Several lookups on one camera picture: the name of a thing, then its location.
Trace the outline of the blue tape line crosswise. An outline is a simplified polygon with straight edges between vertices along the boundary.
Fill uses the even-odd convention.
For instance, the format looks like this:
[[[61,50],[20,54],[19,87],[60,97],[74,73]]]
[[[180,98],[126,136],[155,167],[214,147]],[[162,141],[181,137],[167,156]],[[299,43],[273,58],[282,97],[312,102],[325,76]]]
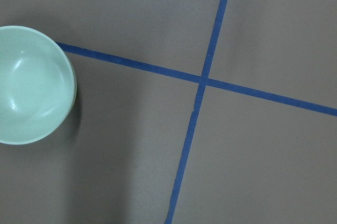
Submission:
[[[93,59],[98,59],[104,62],[114,63],[114,64],[130,67],[130,68],[135,68],[135,69],[139,69],[139,70],[143,70],[146,72],[151,72],[151,73],[155,73],[159,75],[164,75],[168,77],[173,77],[176,79],[181,79],[181,80],[185,80],[185,81],[193,82],[197,84],[199,84],[202,81],[201,76],[186,73],[186,72],[181,72],[181,71],[174,70],[174,69],[169,69],[169,68],[165,68],[161,66],[138,62],[135,60],[131,60],[131,59],[115,56],[115,55],[110,55],[106,53],[101,53],[101,52],[97,52],[97,51],[89,50],[85,48],[80,48],[77,46],[68,45],[64,43],[58,43],[58,46],[65,52],[76,54],[76,55],[81,55],[81,56],[85,56],[85,57],[89,57]],[[218,89],[228,90],[231,92],[248,95],[251,97],[256,97],[259,99],[269,100],[269,101],[273,101],[273,102],[280,103],[280,104],[285,104],[285,105],[294,106],[294,107],[298,107],[298,108],[302,108],[302,109],[306,109],[310,111],[315,111],[315,112],[322,113],[322,114],[336,116],[335,108],[311,103],[308,101],[303,101],[303,100],[290,98],[290,97],[286,97],[282,95],[268,93],[265,91],[248,88],[248,87],[244,87],[240,85],[235,85],[235,84],[231,84],[231,83],[227,83],[227,82],[223,82],[223,81],[215,80],[211,78],[208,78],[205,81],[205,84],[207,86],[218,88]]]

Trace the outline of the blue tape line lengthwise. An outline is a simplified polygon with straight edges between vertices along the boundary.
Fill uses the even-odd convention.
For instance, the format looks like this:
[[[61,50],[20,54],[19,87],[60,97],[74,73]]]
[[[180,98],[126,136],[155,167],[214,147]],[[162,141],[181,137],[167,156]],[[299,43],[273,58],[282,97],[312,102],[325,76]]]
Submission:
[[[194,133],[196,129],[197,120],[198,120],[200,109],[202,106],[202,101],[203,101],[203,97],[204,97],[204,93],[206,89],[207,80],[209,78],[211,66],[213,63],[213,57],[215,54],[215,49],[217,46],[217,41],[219,38],[227,2],[228,0],[220,0],[218,8],[217,8],[212,33],[211,33],[209,45],[207,48],[207,52],[206,52],[206,56],[205,56],[205,60],[203,64],[202,73],[200,76],[200,80],[198,82],[193,111],[191,113],[189,125],[187,127],[186,136],[185,136],[185,140],[184,140],[184,144],[183,144],[183,148],[182,148],[182,152],[181,152],[181,156],[179,160],[179,166],[177,168],[177,172],[176,172],[176,176],[175,176],[175,180],[174,180],[174,184],[172,188],[172,193],[170,196],[170,203],[169,203],[167,215],[164,221],[165,224],[169,224],[173,222],[173,217],[174,217],[175,209],[176,209],[177,202],[179,199],[179,194],[180,194],[180,190],[181,190],[181,186],[182,186],[182,182],[184,178],[184,173],[185,173],[187,161],[188,161],[191,146],[192,146],[192,141],[193,141],[193,137],[194,137]]]

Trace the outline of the light green bowl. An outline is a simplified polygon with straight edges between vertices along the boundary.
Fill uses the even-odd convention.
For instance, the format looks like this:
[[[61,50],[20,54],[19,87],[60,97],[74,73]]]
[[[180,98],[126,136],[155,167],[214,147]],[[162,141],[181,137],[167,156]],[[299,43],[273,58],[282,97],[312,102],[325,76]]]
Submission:
[[[47,137],[70,114],[76,94],[74,68],[51,38],[24,26],[1,27],[1,143]]]

